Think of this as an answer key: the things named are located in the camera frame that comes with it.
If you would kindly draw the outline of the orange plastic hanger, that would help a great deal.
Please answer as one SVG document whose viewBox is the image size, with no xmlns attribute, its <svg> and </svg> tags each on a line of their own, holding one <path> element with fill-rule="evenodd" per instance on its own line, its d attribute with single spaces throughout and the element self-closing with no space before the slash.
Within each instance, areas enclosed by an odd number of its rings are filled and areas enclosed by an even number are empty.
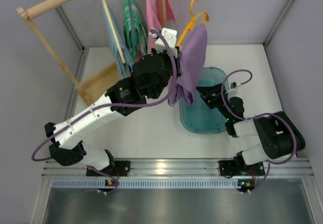
<svg viewBox="0 0 323 224">
<path fill-rule="evenodd" d="M 191 15 L 191 19 L 187 23 L 187 25 L 186 25 L 185 29 L 183 30 L 183 32 L 181 33 L 181 35 L 180 35 L 180 37 L 179 37 L 179 39 L 177 41 L 177 47 L 180 47 L 180 45 L 182 44 L 186 34 L 195 27 L 195 24 L 196 24 L 197 20 L 200 17 L 203 17 L 202 18 L 202 24 L 205 25 L 207 22 L 209 22 L 209 14 L 208 14 L 207 11 L 201 11 L 196 15 L 194 14 L 193 7 L 194 7 L 195 2 L 199 2 L 199 0 L 191 0 L 190 7 L 189 7 L 189 12 L 190 12 L 190 15 Z"/>
</svg>

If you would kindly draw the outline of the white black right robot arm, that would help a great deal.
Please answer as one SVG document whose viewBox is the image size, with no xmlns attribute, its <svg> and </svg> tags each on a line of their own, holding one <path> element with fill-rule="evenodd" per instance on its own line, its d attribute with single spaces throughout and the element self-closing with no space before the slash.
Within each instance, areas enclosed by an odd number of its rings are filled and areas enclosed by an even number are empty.
<svg viewBox="0 0 323 224">
<path fill-rule="evenodd" d="M 250 174 L 263 161 L 295 154 L 305 148 L 305 139 L 284 111 L 268 116 L 244 118 L 243 99 L 234 95 L 236 84 L 226 90 L 222 84 L 197 86 L 196 90 L 208 108 L 216 108 L 227 120 L 226 131 L 234 138 L 254 136 L 258 143 L 233 158 L 233 169 Z"/>
</svg>

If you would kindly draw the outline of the purple trousers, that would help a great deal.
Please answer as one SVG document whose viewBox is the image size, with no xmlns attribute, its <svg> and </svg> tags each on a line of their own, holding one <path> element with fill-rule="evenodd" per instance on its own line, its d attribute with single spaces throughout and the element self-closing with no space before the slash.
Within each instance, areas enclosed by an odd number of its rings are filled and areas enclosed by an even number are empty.
<svg viewBox="0 0 323 224">
<path fill-rule="evenodd" d="M 200 24 L 197 26 L 181 51 L 180 73 L 176 78 L 175 88 L 168 98 L 168 104 L 174 105 L 179 99 L 184 99 L 187 105 L 193 105 L 195 91 L 205 63 L 207 48 L 207 29 Z"/>
</svg>

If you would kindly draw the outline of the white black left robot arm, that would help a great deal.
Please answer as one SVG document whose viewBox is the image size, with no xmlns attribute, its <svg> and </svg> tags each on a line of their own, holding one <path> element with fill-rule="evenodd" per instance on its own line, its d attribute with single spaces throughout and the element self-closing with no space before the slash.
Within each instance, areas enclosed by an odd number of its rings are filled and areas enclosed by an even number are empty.
<svg viewBox="0 0 323 224">
<path fill-rule="evenodd" d="M 179 47 L 173 47 L 174 57 L 166 50 L 143 56 L 132 68 L 130 77 L 118 81 L 96 102 L 69 120 L 47 123 L 45 132 L 51 141 L 49 152 L 61 166 L 77 163 L 99 171 L 114 168 L 112 154 L 85 143 L 84 138 L 105 124 L 128 116 L 146 107 L 148 99 L 158 99 L 169 80 L 179 73 Z"/>
</svg>

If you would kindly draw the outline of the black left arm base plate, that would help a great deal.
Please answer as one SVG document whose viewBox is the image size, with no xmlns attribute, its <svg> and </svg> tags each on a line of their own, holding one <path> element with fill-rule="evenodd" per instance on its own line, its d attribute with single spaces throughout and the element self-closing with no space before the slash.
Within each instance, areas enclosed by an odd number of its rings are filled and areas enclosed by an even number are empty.
<svg viewBox="0 0 323 224">
<path fill-rule="evenodd" d="M 87 165 L 86 175 L 89 177 L 104 177 L 98 173 L 100 171 L 112 177 L 126 177 L 130 171 L 131 162 L 128 160 L 104 161 L 103 163 L 91 163 Z"/>
</svg>

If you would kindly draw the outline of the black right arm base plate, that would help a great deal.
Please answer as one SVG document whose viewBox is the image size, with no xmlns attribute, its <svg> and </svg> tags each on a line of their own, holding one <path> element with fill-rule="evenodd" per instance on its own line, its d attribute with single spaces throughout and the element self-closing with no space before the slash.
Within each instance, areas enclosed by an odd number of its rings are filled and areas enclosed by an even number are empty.
<svg viewBox="0 0 323 224">
<path fill-rule="evenodd" d="M 262 162 L 252 165 L 246 165 L 237 160 L 220 160 L 220 176 L 235 177 L 235 176 L 264 176 L 264 166 Z"/>
</svg>

